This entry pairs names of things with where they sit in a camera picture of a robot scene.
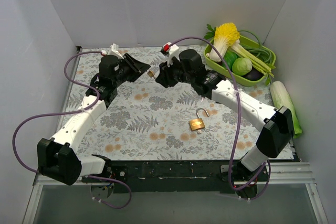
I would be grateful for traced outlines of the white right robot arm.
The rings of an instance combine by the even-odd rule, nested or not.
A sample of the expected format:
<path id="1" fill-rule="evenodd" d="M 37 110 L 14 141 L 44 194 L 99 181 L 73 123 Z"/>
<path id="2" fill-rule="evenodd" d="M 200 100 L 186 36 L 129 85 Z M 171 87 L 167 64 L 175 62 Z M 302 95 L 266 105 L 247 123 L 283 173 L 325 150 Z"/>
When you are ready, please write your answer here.
<path id="1" fill-rule="evenodd" d="M 233 84 L 213 70 L 207 70 L 201 56 L 194 50 L 161 49 L 168 57 L 159 65 L 156 82 L 165 88 L 188 83 L 202 97 L 221 103 L 249 121 L 260 135 L 256 145 L 233 166 L 233 175 L 251 180 L 259 167 L 269 158 L 276 158 L 294 136 L 291 111 L 282 106 L 276 109 L 250 95 L 236 91 Z"/>

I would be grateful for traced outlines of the large brass padlock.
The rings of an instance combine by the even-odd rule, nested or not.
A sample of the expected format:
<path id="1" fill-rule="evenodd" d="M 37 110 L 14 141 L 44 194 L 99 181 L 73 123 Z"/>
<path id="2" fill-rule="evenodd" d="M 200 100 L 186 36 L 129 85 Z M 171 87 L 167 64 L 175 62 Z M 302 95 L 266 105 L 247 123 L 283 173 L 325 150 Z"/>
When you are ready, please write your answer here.
<path id="1" fill-rule="evenodd" d="M 196 119 L 192 119 L 188 122 L 191 131 L 198 131 L 198 130 L 202 130 L 205 128 L 204 121 L 199 115 L 200 111 L 204 111 L 206 116 L 209 117 L 209 113 L 205 108 L 203 107 L 197 108 L 196 109 Z"/>

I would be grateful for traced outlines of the small brass padlock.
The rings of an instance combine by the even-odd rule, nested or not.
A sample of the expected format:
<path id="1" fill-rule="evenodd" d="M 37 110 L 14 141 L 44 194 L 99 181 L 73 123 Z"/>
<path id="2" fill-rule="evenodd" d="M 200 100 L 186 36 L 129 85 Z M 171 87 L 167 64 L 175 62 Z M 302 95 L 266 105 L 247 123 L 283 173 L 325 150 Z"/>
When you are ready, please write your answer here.
<path id="1" fill-rule="evenodd" d="M 154 76 L 155 76 L 155 73 L 154 73 L 152 70 L 149 70 L 149 71 L 147 72 L 147 74 L 148 74 L 148 76 L 149 76 L 150 78 L 154 78 Z"/>

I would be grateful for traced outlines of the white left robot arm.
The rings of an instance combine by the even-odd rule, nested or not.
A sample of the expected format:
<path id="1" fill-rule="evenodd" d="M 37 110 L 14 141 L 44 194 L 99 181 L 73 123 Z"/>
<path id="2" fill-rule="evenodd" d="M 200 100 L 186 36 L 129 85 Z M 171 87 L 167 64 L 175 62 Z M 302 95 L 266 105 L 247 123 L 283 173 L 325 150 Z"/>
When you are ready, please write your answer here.
<path id="1" fill-rule="evenodd" d="M 49 139 L 37 144 L 38 171 L 49 178 L 72 185 L 79 177 L 94 175 L 100 182 L 111 178 L 108 158 L 91 155 L 79 158 L 78 147 L 94 122 L 103 114 L 118 94 L 117 88 L 125 82 L 135 82 L 150 65 L 142 63 L 129 54 L 115 53 L 103 56 L 99 71 L 88 86 L 79 106 L 79 113 Z"/>

